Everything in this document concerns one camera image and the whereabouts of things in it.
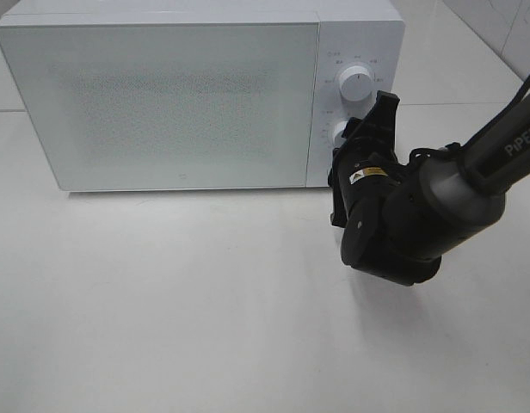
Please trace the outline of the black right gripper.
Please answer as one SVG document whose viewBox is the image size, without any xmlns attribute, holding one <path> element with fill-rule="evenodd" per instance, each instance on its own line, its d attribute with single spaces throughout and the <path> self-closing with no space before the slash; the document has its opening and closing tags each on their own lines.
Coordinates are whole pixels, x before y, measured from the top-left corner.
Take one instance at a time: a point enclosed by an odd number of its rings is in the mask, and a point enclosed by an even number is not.
<svg viewBox="0 0 530 413">
<path fill-rule="evenodd" d="M 379 90 L 364 119 L 351 117 L 343 132 L 342 146 L 332 152 L 328 184 L 333 207 L 330 223 L 346 231 L 358 225 L 384 232 L 382 209 L 401 183 L 404 167 L 395 154 L 396 116 L 400 99 Z"/>
</svg>

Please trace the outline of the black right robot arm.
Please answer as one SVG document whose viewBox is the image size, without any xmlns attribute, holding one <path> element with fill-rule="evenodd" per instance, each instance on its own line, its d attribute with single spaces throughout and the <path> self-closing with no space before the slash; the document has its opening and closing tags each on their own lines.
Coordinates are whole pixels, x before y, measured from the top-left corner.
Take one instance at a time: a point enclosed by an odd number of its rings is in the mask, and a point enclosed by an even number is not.
<svg viewBox="0 0 530 413">
<path fill-rule="evenodd" d="M 530 175 L 530 93 L 520 93 L 464 144 L 395 153 L 398 97 L 379 92 L 351 119 L 328 183 L 342 262 L 412 286 L 431 279 L 449 250 L 495 224 L 508 190 Z"/>
</svg>

